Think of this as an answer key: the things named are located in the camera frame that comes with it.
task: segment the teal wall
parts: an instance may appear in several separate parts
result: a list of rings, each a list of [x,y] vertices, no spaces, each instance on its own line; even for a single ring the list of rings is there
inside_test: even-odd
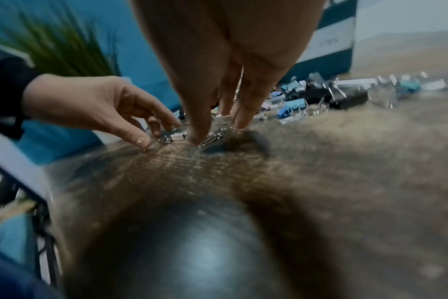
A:
[[[21,3],[38,14],[47,14],[50,2],[58,0],[0,0],[0,3]],[[123,76],[130,77],[135,85],[159,98],[168,108],[176,109],[179,100],[168,79],[142,36],[127,0],[66,0],[81,17],[95,20],[106,30],[115,30],[119,40],[119,65]],[[7,14],[0,9],[0,21],[7,21]]]

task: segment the wooden table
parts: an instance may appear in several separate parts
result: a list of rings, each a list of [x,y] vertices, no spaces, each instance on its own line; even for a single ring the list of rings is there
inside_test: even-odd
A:
[[[448,69],[448,32],[356,45],[352,77]],[[448,92],[47,169],[72,298],[448,298]]]

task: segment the wood grain surface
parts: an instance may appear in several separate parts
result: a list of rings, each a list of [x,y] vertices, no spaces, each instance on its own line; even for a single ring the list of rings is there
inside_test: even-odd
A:
[[[437,69],[448,32],[362,42],[349,76]],[[71,298],[448,298],[448,92],[47,173]]]

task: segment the sleeve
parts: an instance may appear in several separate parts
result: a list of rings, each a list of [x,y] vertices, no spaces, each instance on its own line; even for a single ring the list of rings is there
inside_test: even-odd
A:
[[[22,58],[0,50],[0,133],[20,138],[23,115],[22,95],[27,85],[41,73],[29,67]],[[13,125],[8,125],[3,117],[15,117]]]

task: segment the human hand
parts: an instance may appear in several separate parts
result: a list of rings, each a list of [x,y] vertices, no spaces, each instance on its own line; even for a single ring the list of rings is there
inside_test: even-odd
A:
[[[66,127],[98,130],[147,149],[150,137],[132,116],[144,118],[155,137],[160,123],[170,131],[180,122],[156,97],[119,77],[41,75],[24,90],[23,113]]]
[[[324,0],[130,0],[200,143],[210,106],[244,128],[307,46]],[[239,99],[233,98],[241,72]]]

